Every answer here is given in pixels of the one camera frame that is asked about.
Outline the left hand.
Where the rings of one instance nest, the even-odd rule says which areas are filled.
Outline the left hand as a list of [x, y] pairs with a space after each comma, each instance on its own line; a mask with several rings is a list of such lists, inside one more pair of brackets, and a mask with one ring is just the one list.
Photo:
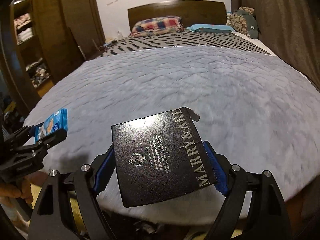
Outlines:
[[27, 204], [31, 204], [33, 202], [33, 195], [30, 181], [24, 178], [20, 186], [1, 183], [1, 204], [12, 207], [10, 198], [22, 198]]

